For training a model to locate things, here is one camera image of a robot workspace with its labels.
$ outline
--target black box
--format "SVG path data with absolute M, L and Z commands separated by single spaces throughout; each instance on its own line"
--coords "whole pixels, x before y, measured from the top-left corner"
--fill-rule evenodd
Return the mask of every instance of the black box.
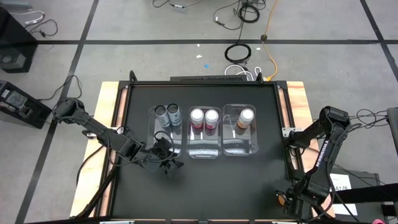
M 36 48 L 36 39 L 0 7 L 0 68 L 7 73 L 28 72 Z
M 0 80 L 0 120 L 42 129 L 51 109 L 13 84 Z

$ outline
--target clear plastic container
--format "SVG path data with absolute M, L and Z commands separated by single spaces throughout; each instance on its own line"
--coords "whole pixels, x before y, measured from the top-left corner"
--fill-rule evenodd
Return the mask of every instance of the clear plastic container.
M 155 108 L 156 106 L 153 106 L 151 109 L 149 109 L 149 127 L 148 127 L 148 139 L 147 139 L 146 149 L 150 149 L 154 146 L 156 142 L 155 133 L 158 131 L 164 131 L 168 135 L 170 135 L 170 137 L 173 139 L 174 153 L 180 156 L 182 148 L 182 122 L 178 126 L 174 126 L 172 123 L 170 123 L 170 126 L 166 128 L 162 127 L 160 121 L 157 119 L 157 116 L 155 114 Z M 158 133 L 156 137 L 157 138 L 164 137 L 166 140 L 170 141 L 170 138 L 164 133 Z
M 248 128 L 238 127 L 244 109 L 254 112 Z M 256 108 L 252 105 L 225 105 L 223 108 L 223 152 L 226 156 L 250 156 L 259 150 L 256 131 Z
M 191 112 L 199 108 L 203 115 L 208 110 L 215 110 L 218 113 L 217 127 L 206 128 L 206 118 L 203 118 L 201 128 L 194 128 L 191 122 Z M 210 106 L 193 106 L 188 111 L 188 134 L 187 153 L 194 159 L 216 159 L 221 154 L 221 109 Z

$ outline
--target concrete floor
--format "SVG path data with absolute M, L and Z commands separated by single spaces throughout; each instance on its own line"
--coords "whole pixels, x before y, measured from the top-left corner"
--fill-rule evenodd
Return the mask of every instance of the concrete floor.
M 58 22 L 52 40 L 79 40 L 93 0 L 31 1 L 34 10 L 45 11 L 46 19 Z M 185 14 L 165 5 L 156 9 L 150 0 L 99 0 L 88 40 L 237 39 L 213 23 L 213 12 L 231 0 L 210 1 L 189 7 Z M 173 0 L 190 4 L 196 0 Z M 398 1 L 367 0 L 385 39 L 398 39 Z M 258 39 L 264 32 L 274 0 L 267 1 L 260 20 L 245 24 L 242 39 Z M 218 14 L 227 26 L 239 19 L 231 9 Z M 51 31 L 51 26 L 44 29 Z M 269 28 L 270 39 L 377 40 L 359 0 L 280 0 Z M 228 44 L 174 45 L 85 45 L 75 75 L 83 84 L 81 100 L 93 114 L 102 81 L 127 80 L 134 70 L 139 80 L 168 80 L 171 76 L 222 75 L 228 61 Z M 252 44 L 247 65 L 270 75 L 274 67 L 261 45 Z M 36 98 L 46 98 L 67 76 L 77 45 L 40 45 L 29 73 L 7 74 L 0 80 L 17 85 Z M 388 45 L 398 57 L 398 45 Z M 398 105 L 398 82 L 380 44 L 294 45 L 272 44 L 269 50 L 279 72 L 275 80 L 303 81 L 312 116 L 332 105 L 354 115 L 357 110 L 385 110 Z M 240 52 L 233 52 L 239 57 Z M 77 94 L 76 83 L 68 96 Z M 56 99 L 45 102 L 52 107 Z M 14 223 L 47 135 L 41 130 L 0 121 L 0 223 Z M 59 125 L 30 203 L 25 222 L 68 218 L 75 193 L 75 177 L 83 160 L 87 140 L 74 125 Z M 350 133 L 337 163 L 347 169 L 378 173 L 383 182 L 398 182 L 398 157 L 388 126 Z

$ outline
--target black floor stripe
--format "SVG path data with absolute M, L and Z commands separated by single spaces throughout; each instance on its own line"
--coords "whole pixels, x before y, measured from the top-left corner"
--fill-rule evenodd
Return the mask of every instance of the black floor stripe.
M 48 44 L 48 45 L 66 45 L 66 44 L 80 44 L 80 40 L 38 40 L 38 44 Z
M 387 46 L 388 42 L 393 44 L 394 42 L 397 43 L 397 41 L 396 40 L 388 40 L 388 41 L 384 40 L 383 35 L 381 34 L 381 32 L 376 24 L 376 21 L 373 18 L 372 12 L 371 12 L 368 4 L 366 3 L 365 0 L 361 0 L 361 4 L 362 4 L 363 9 L 365 10 L 366 16 L 369 19 L 369 22 L 371 23 L 371 26 L 373 28 L 374 33 L 376 34 L 377 39 L 380 41 L 381 48 L 383 49 L 384 55 L 387 58 L 388 64 L 390 65 L 391 70 L 394 73 L 394 75 L 398 81 L 398 67 L 397 67 L 394 57 L 391 55 L 391 52 Z
M 85 40 L 84 44 L 95 45 L 158 45 L 158 44 L 234 44 L 237 40 L 197 39 L 197 40 Z M 244 44 L 261 44 L 261 40 L 240 40 Z M 398 40 L 389 40 L 398 44 Z M 38 40 L 39 44 L 68 45 L 79 44 L 80 40 Z M 379 44 L 379 40 L 267 40 L 266 44 Z
M 91 6 L 91 10 L 90 10 L 90 13 L 88 15 L 88 18 L 87 18 L 87 21 L 86 21 L 86 24 L 85 24 L 85 28 L 83 29 L 83 33 L 82 33 L 81 38 L 79 40 L 75 56 L 73 57 L 72 64 L 70 65 L 68 76 L 75 74 L 75 70 L 76 70 L 76 67 L 77 67 L 81 52 L 83 50 L 85 40 L 87 38 L 91 22 L 93 21 L 93 18 L 94 18 L 94 14 L 95 14 L 95 11 L 96 11 L 96 8 L 97 8 L 97 5 L 98 5 L 98 1 L 99 0 L 94 0 L 93 1 L 93 5 Z M 70 84 L 71 84 L 71 82 L 69 82 L 68 85 L 65 85 L 63 87 L 61 95 L 60 95 L 60 99 L 67 96 L 69 88 L 70 88 Z M 30 178 L 30 182 L 29 182 L 28 188 L 26 190 L 24 199 L 22 201 L 22 205 L 21 205 L 21 207 L 20 207 L 20 209 L 18 211 L 18 215 L 17 215 L 17 218 L 16 218 L 16 224 L 20 224 L 20 223 L 23 223 L 25 221 L 27 212 L 29 210 L 30 203 L 32 202 L 32 199 L 33 199 L 34 192 L 36 190 L 37 184 L 39 183 L 39 178 L 40 178 L 40 175 L 41 175 L 41 173 L 43 171 L 44 162 L 45 162 L 45 160 L 47 158 L 47 154 L 49 153 L 51 142 L 52 142 L 52 139 L 54 137 L 54 133 L 55 133 L 56 128 L 57 128 L 57 123 L 55 121 L 52 121 L 51 124 L 50 124 L 49 130 L 47 132 L 47 135 L 45 137 L 45 140 L 44 140 L 44 143 L 43 143 L 42 150 L 40 152 L 39 158 L 37 159 L 36 166 L 35 166 L 35 169 L 33 171 L 32 177 Z

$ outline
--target wooden frame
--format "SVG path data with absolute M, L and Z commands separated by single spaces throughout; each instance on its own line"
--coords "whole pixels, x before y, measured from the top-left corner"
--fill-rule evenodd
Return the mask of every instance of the wooden frame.
M 310 108 L 308 106 L 307 95 L 305 93 L 303 82 L 287 82 L 288 94 L 290 97 L 290 105 L 293 112 L 294 122 L 296 128 L 306 128 L 312 124 L 312 117 Z M 94 118 L 99 122 L 103 123 L 105 126 L 111 127 L 112 114 L 114 113 L 114 108 L 116 104 L 116 98 L 118 94 L 119 82 L 103 82 L 101 86 L 101 91 L 99 93 L 99 98 L 95 110 Z M 123 111 L 125 107 L 127 96 L 127 88 L 123 89 L 119 101 L 119 111 L 116 114 L 116 127 L 121 126 L 123 121 Z M 284 117 L 285 127 L 290 127 L 289 119 L 287 119 L 287 107 L 284 99 L 284 93 L 282 89 L 279 89 L 280 103 L 282 107 L 282 114 Z M 96 139 L 88 140 L 85 157 L 86 159 L 91 153 L 93 153 L 101 145 Z M 313 140 L 311 143 L 311 148 L 318 149 L 318 143 Z M 304 171 L 310 170 L 316 159 L 318 153 L 313 150 L 306 150 L 302 155 Z M 101 173 L 105 160 L 105 149 L 100 150 L 97 155 L 93 156 L 82 168 L 79 182 L 76 188 L 75 198 L 72 204 L 72 210 L 70 216 L 79 214 L 86 204 L 91 200 L 97 191 L 100 180 Z M 292 157 L 294 161 L 294 166 L 297 167 L 295 158 Z M 101 216 L 106 215 L 106 210 L 109 202 L 110 185 L 106 189 L 99 214 Z M 326 208 L 330 203 L 330 197 L 327 198 L 323 204 L 323 208 Z M 333 207 L 328 211 L 328 214 L 335 216 Z

